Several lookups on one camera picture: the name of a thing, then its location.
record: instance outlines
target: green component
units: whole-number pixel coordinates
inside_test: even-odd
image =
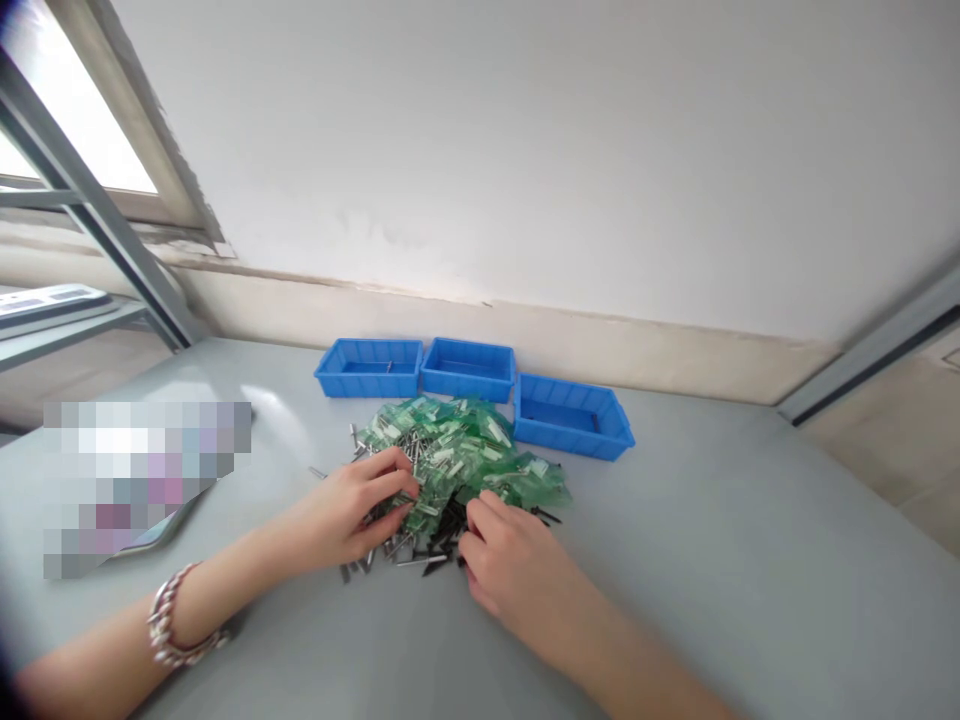
[[[374,452],[392,445],[414,464],[420,495],[404,519],[415,546],[440,527],[451,497],[462,505],[491,490],[508,505],[557,507],[572,501],[558,465],[520,453],[513,425],[489,402],[464,398],[443,403],[421,395],[384,405],[357,439]],[[374,509],[382,517],[410,498],[388,498]]]

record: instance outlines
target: baseboard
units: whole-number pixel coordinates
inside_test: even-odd
[[[318,349],[343,336],[458,337],[512,346],[523,371],[762,405],[776,404],[839,352],[828,343],[505,302],[448,302],[202,260],[174,271],[194,312],[223,337]],[[67,281],[132,294],[103,257],[0,244],[0,282]]]

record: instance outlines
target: gray table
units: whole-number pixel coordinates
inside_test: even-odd
[[[293,502],[348,459],[378,400],[331,400],[320,353],[206,340],[111,400],[249,399],[249,465],[168,548],[41,579],[39,433],[0,450],[5,641],[17,667]],[[554,528],[608,594],[656,624],[746,715],[960,717],[960,563],[767,408],[619,391],[637,447],[546,449],[575,498]],[[378,562],[253,606],[236,642],[158,692],[149,717],[569,718],[599,711],[471,600],[455,568]]]

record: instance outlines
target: plastic bin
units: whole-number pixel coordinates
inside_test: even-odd
[[[637,444],[609,388],[520,373],[513,404],[513,436],[522,442],[600,460]]]
[[[423,361],[423,389],[505,403],[516,374],[513,348],[435,338]]]
[[[423,343],[340,338],[314,371],[327,397],[416,397]]]

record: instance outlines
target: hand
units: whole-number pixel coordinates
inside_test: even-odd
[[[410,460],[398,447],[345,465],[305,498],[274,518],[265,530],[274,538],[287,575],[359,560],[400,529],[412,507],[402,505],[376,522],[363,519],[374,505],[406,490],[417,497]]]
[[[470,593],[545,662],[573,676],[597,615],[612,608],[542,522],[489,490],[460,539]]]

